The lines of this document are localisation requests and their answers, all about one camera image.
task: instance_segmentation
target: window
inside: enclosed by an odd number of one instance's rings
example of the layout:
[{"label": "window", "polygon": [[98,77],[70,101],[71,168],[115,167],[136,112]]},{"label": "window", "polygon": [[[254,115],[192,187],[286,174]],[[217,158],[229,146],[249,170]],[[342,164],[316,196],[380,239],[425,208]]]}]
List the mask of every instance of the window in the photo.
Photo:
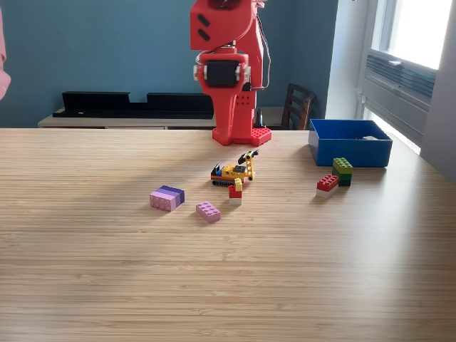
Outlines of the window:
[{"label": "window", "polygon": [[369,108],[420,146],[452,6],[452,0],[371,0],[357,118]]},{"label": "window", "polygon": [[452,0],[379,0],[372,48],[438,69]]}]

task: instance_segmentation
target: yellow lego brick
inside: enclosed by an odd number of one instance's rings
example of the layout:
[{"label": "yellow lego brick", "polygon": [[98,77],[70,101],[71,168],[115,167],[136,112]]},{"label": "yellow lego brick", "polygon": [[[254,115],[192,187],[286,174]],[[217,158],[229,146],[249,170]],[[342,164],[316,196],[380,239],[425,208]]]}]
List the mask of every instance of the yellow lego brick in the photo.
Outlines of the yellow lego brick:
[{"label": "yellow lego brick", "polygon": [[235,180],[236,178],[244,179],[245,174],[240,172],[234,172],[234,165],[229,165],[223,168],[222,177],[232,178],[233,180]]},{"label": "yellow lego brick", "polygon": [[236,187],[236,192],[242,192],[242,181],[239,178],[234,181],[234,186]]},{"label": "yellow lego brick", "polygon": [[353,166],[351,166],[351,164],[345,158],[334,159],[333,166],[341,175],[353,174]]}]

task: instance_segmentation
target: yellow lego excavator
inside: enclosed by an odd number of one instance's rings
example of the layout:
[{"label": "yellow lego excavator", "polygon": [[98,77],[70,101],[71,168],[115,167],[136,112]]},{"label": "yellow lego excavator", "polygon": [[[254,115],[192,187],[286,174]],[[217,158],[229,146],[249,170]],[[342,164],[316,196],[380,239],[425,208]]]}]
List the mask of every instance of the yellow lego excavator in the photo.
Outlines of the yellow lego excavator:
[{"label": "yellow lego excavator", "polygon": [[254,171],[254,157],[259,154],[259,151],[249,151],[248,153],[242,155],[238,160],[239,165],[229,165],[220,167],[220,164],[217,164],[211,173],[212,184],[219,187],[228,187],[234,185],[234,181],[239,178],[244,182],[244,178],[248,177],[249,180],[254,180],[255,171]]}]

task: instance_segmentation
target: wooden chair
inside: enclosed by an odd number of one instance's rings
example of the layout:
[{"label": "wooden chair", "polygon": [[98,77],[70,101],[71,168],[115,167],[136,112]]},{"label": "wooden chair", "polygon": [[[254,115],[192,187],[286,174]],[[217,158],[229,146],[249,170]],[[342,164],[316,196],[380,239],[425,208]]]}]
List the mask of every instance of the wooden chair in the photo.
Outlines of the wooden chair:
[{"label": "wooden chair", "polygon": [[316,96],[313,92],[290,83],[286,94],[281,129],[290,130],[290,126],[292,126],[291,130],[308,130],[310,114],[314,112],[313,116],[317,116],[315,99]]}]

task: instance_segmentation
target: window frame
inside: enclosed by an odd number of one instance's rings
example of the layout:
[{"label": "window frame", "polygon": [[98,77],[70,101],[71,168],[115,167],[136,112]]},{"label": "window frame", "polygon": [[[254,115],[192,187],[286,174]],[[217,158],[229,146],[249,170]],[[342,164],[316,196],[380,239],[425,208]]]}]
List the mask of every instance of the window frame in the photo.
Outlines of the window frame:
[{"label": "window frame", "polygon": [[[435,69],[397,58],[373,48],[385,47],[386,42],[390,43],[396,4],[397,0],[370,0],[363,59],[358,80],[356,119],[366,119],[364,118],[364,110],[367,106],[416,145],[421,146],[431,99],[393,84],[389,80],[382,79],[367,68],[368,56],[374,55],[389,60],[390,63],[410,66],[423,73],[437,74]],[[382,21],[382,25],[376,25],[378,20]]]}]

